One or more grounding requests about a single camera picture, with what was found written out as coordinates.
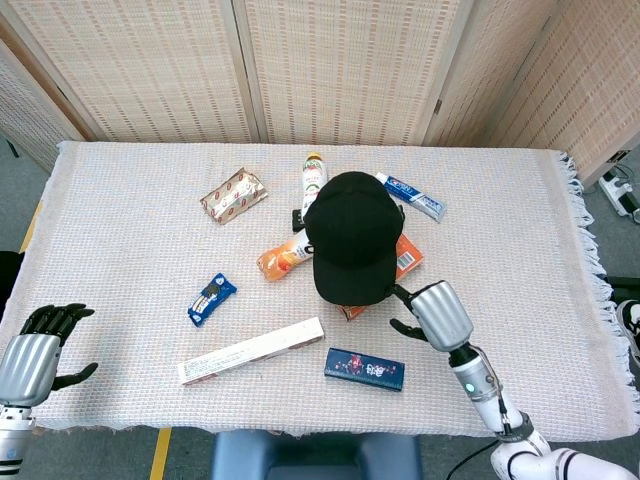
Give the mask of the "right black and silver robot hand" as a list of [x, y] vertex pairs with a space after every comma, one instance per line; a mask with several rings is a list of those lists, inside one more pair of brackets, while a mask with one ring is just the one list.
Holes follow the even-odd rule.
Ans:
[[392, 318], [389, 323], [400, 334], [428, 342], [440, 352], [453, 352], [469, 342], [473, 324], [456, 292], [445, 280], [413, 293], [396, 283], [391, 292], [419, 323], [418, 327], [411, 327]]

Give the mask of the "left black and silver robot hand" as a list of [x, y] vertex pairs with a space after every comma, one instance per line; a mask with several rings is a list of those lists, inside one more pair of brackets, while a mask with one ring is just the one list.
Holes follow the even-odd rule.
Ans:
[[62, 349], [78, 322], [94, 314], [82, 303], [45, 305], [31, 313], [14, 336], [1, 361], [1, 404], [9, 408], [33, 408], [51, 392], [77, 385], [90, 378], [96, 362], [81, 371], [60, 375]]

